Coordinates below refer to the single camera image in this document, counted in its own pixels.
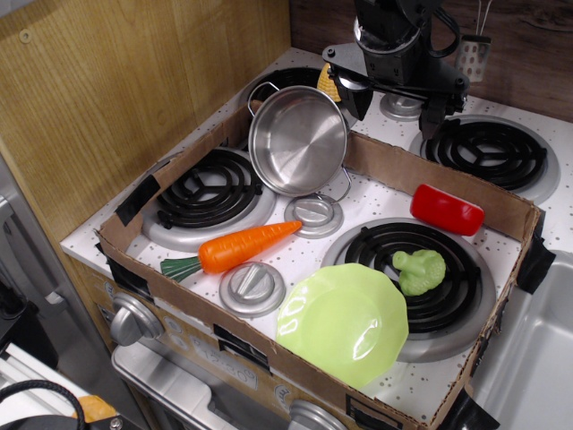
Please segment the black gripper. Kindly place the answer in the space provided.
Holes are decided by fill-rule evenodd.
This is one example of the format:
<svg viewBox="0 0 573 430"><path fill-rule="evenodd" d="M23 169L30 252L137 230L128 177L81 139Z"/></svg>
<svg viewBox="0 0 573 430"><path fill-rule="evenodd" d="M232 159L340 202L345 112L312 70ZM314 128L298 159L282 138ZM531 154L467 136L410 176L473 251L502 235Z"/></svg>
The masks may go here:
<svg viewBox="0 0 573 430"><path fill-rule="evenodd" d="M463 111L468 78L428 52L422 30L412 28L386 40L356 26L354 35L354 42L330 45L322 51L351 116L360 121L365 118L372 91L427 99L422 104L419 129L422 137L430 140L447 116ZM430 99L432 96L449 99Z"/></svg>

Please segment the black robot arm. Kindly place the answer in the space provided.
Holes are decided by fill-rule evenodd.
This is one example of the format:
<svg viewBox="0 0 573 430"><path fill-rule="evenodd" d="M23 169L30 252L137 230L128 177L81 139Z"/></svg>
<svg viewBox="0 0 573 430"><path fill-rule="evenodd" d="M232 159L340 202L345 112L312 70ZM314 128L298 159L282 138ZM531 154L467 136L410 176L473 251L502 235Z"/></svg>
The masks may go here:
<svg viewBox="0 0 573 430"><path fill-rule="evenodd" d="M425 140L463 110L469 79L444 60L460 42L458 24L440 1L356 1L353 43L322 52L348 112L364 119L375 91L422 103Z"/></svg>

